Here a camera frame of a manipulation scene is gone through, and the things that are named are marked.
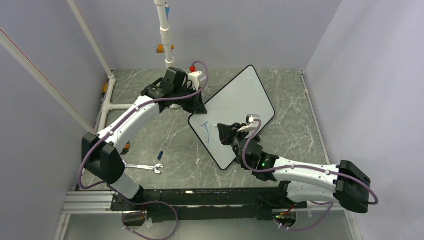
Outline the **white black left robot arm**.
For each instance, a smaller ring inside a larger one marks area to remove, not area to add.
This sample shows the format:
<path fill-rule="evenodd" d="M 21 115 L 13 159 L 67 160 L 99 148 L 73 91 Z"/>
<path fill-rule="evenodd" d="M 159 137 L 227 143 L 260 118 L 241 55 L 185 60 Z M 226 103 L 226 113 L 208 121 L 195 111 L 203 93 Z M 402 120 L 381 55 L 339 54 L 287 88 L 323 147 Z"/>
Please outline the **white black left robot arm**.
<path fill-rule="evenodd" d="M 139 209 L 144 203 L 144 189 L 126 172 L 121 157 L 125 145 L 152 119 L 172 105 L 180 106 L 191 114 L 208 113 L 202 99 L 203 88 L 208 83 L 208 71 L 186 73 L 169 67 L 164 77 L 144 88 L 135 103 L 115 122 L 98 133 L 88 132 L 82 138 L 82 161 L 78 171 L 78 185 L 83 185 L 84 170 L 124 196 L 124 204 L 131 210 Z"/>

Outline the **blue marker cap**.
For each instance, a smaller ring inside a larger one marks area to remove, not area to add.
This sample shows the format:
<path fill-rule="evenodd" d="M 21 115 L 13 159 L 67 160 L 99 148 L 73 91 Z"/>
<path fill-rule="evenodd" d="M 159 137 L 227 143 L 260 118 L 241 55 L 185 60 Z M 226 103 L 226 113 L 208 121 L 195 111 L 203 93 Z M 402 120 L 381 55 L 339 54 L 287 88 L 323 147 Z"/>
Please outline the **blue marker cap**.
<path fill-rule="evenodd" d="M 157 156 L 157 159 L 158 160 L 161 160 L 162 157 L 163 157 L 163 154 L 164 154 L 164 152 L 163 151 L 160 151 L 159 154 L 158 154 L 158 156 Z"/>

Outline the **white whiteboard black frame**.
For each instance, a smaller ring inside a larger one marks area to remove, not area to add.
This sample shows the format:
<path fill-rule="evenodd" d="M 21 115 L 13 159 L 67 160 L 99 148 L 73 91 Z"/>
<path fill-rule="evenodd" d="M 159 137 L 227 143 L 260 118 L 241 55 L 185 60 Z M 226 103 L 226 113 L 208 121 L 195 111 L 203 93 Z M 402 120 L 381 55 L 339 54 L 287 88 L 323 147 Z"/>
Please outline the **white whiteboard black frame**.
<path fill-rule="evenodd" d="M 188 124 L 220 170 L 226 170 L 236 155 L 230 146 L 221 144 L 218 128 L 211 124 L 243 124 L 247 115 L 259 115 L 262 130 L 276 114 L 253 65 L 245 67 L 204 105 L 207 114 L 191 115 Z"/>

